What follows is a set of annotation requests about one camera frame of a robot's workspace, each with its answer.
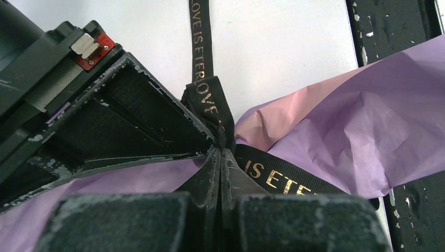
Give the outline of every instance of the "gold lettering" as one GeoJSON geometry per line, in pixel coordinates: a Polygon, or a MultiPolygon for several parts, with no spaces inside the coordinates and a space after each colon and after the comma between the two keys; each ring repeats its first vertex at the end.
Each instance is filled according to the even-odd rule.
{"type": "Polygon", "coordinates": [[[272,186],[273,188],[277,188],[276,186],[274,186],[274,185],[271,184],[271,181],[272,181],[272,180],[276,180],[276,181],[278,181],[278,178],[274,177],[274,175],[275,175],[276,173],[279,174],[280,176],[283,175],[283,174],[281,174],[281,173],[279,173],[279,172],[277,172],[277,171],[275,171],[275,170],[272,170],[272,171],[270,172],[270,174],[269,174],[269,177],[268,177],[267,180],[266,180],[266,184],[272,186]]]}
{"type": "Polygon", "coordinates": [[[192,5],[192,12],[195,13],[195,12],[197,12],[200,8],[201,8],[201,6],[199,5],[199,3],[194,3],[194,4],[192,5]]]}
{"type": "Polygon", "coordinates": [[[201,53],[204,53],[204,48],[202,46],[201,47],[196,47],[195,51],[198,51],[198,53],[199,53],[199,51],[201,51],[201,53]]]}
{"type": "Polygon", "coordinates": [[[195,13],[195,14],[193,15],[193,19],[201,20],[201,18],[198,17],[199,13],[201,13],[201,12],[197,12],[197,13],[195,13]]]}
{"type": "Polygon", "coordinates": [[[208,104],[215,104],[212,101],[206,101],[208,98],[210,98],[211,93],[209,93],[206,97],[204,97],[204,99],[201,100],[201,103],[208,103],[208,104]]]}
{"type": "Polygon", "coordinates": [[[304,185],[300,185],[298,187],[298,190],[296,191],[297,195],[304,195],[304,193],[302,193],[303,190],[307,190],[308,192],[310,192],[311,190],[309,188],[307,188],[304,185]]]}
{"type": "Polygon", "coordinates": [[[195,75],[196,75],[195,80],[197,80],[197,79],[203,79],[206,74],[204,73],[204,71],[199,71],[199,72],[196,72],[195,75]]]}
{"type": "Polygon", "coordinates": [[[216,106],[211,106],[211,107],[208,108],[208,109],[204,109],[204,112],[210,112],[210,113],[213,114],[213,110],[215,110],[216,113],[218,113],[218,109],[216,109],[216,106]]]}
{"type": "Polygon", "coordinates": [[[202,41],[203,41],[203,38],[202,38],[201,36],[196,37],[196,38],[193,39],[193,42],[194,42],[195,44],[197,44],[197,43],[199,43],[199,42],[202,42],[202,41]]]}
{"type": "Polygon", "coordinates": [[[247,161],[246,168],[244,168],[245,173],[247,173],[247,169],[249,169],[250,163],[252,163],[252,161],[247,161]]]}
{"type": "Polygon", "coordinates": [[[284,193],[284,194],[288,194],[288,193],[289,193],[289,189],[291,188],[292,183],[294,183],[294,184],[296,185],[297,182],[291,180],[290,178],[288,178],[288,177],[286,177],[286,176],[285,176],[284,178],[287,179],[288,182],[286,183],[286,186],[284,187],[284,191],[283,191],[283,193],[284,193]]]}
{"type": "Polygon", "coordinates": [[[201,20],[194,22],[193,25],[192,25],[192,27],[193,27],[193,28],[197,28],[198,25],[199,25],[199,27],[201,27],[201,20]]]}
{"type": "Polygon", "coordinates": [[[205,93],[207,93],[208,92],[208,84],[207,83],[205,83],[205,82],[203,82],[203,83],[200,83],[197,87],[196,87],[196,92],[198,92],[198,93],[200,93],[201,95],[203,95],[203,94],[205,94],[205,93]],[[202,86],[206,86],[206,89],[204,90],[204,91],[199,91],[199,88],[200,87],[202,87],[202,86]]]}
{"type": "Polygon", "coordinates": [[[195,70],[201,69],[200,66],[202,66],[203,69],[204,69],[204,62],[201,62],[201,63],[196,64],[196,65],[195,65],[195,70]]]}
{"type": "Polygon", "coordinates": [[[260,164],[260,163],[255,163],[255,164],[253,165],[253,170],[256,172],[256,175],[254,176],[254,175],[252,174],[252,172],[250,172],[250,176],[251,176],[252,178],[254,178],[254,179],[257,179],[257,178],[259,178],[259,177],[261,176],[261,172],[260,172],[260,170],[258,170],[258,168],[257,168],[258,165],[264,170],[264,166],[263,166],[262,164],[260,164]]]}

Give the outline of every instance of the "crumpled purple paper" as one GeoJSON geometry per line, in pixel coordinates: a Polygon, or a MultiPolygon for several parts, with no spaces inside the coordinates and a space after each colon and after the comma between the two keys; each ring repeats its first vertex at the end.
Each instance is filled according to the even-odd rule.
{"type": "MultiPolygon", "coordinates": [[[[365,198],[444,171],[444,48],[440,36],[369,66],[324,98],[268,153],[365,198]]],[[[289,106],[273,107],[274,115],[285,115],[278,121],[292,121],[289,106]]],[[[267,125],[268,118],[262,120],[267,125]]],[[[275,125],[263,135],[279,130],[275,125]]]]}
{"type": "Polygon", "coordinates": [[[188,159],[139,165],[77,178],[42,193],[0,215],[0,251],[32,251],[52,209],[67,195],[171,193],[199,170],[195,163],[188,159]]]}

